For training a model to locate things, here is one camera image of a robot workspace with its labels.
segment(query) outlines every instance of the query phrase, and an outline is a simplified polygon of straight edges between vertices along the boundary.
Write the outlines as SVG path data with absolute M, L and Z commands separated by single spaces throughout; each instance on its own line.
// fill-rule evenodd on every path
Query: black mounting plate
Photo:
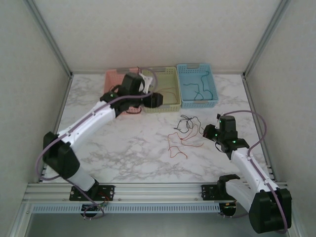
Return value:
M 217 201 L 217 200 L 229 200 L 235 201 L 235 199 L 228 195 L 221 195 L 216 184 L 204 184 L 202 187 L 202 198 L 203 201 Z
M 92 200 L 94 201 L 113 201 L 114 185 L 99 185 L 97 194 Z M 69 196 L 70 201 L 88 201 L 88 199 L 79 192 L 77 188 L 72 186 Z

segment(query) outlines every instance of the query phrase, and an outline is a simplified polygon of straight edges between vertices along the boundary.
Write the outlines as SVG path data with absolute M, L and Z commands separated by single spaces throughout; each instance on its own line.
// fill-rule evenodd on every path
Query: marble surface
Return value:
M 171 145 L 179 146 L 183 154 L 170 158 L 167 136 L 176 132 L 180 115 L 197 116 L 202 127 L 216 123 L 217 113 L 249 110 L 240 75 L 215 75 L 220 101 L 214 108 L 181 109 L 175 113 L 122 115 L 100 128 L 78 150 L 82 167 L 99 182 L 180 183 L 216 182 L 218 177 L 239 170 L 227 156 L 216 150 L 214 142 L 198 134 L 182 146 L 176 135 L 170 136 Z M 102 95 L 104 75 L 75 75 L 59 126 L 64 129 L 89 111 Z M 251 114 L 234 115 L 238 136 L 249 145 L 258 141 Z M 268 172 L 261 147 L 254 154 L 264 171 Z M 45 177 L 56 173 L 48 167 Z M 56 179 L 50 182 L 65 182 Z

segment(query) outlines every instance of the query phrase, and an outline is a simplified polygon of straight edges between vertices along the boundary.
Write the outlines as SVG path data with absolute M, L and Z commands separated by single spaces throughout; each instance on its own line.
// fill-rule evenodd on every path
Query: plastic basket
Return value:
M 105 73 L 105 83 L 104 83 L 104 93 L 108 92 L 116 85 L 122 84 L 123 78 L 126 73 L 132 72 L 137 73 L 138 68 L 119 68 L 119 69 L 110 69 Z M 128 112 L 121 113 L 122 115 L 131 115 L 136 114 L 141 111 L 141 108 L 129 107 Z
M 177 70 L 182 108 L 212 108 L 217 104 L 218 94 L 209 64 L 178 64 Z
M 158 79 L 156 92 L 163 95 L 163 103 L 157 108 L 144 108 L 146 113 L 176 112 L 181 107 L 179 78 L 175 67 L 155 67 L 152 69 Z M 143 70 L 146 76 L 153 76 L 148 70 Z

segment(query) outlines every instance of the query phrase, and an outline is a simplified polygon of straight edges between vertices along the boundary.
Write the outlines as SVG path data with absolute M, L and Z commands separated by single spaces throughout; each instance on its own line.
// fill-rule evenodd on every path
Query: yellow basket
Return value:
M 157 108 L 144 108 L 146 113 L 177 112 L 181 107 L 181 95 L 177 69 L 175 67 L 154 67 L 152 69 L 158 79 L 155 92 L 163 95 L 163 103 Z M 146 76 L 154 76 L 148 70 L 142 72 Z

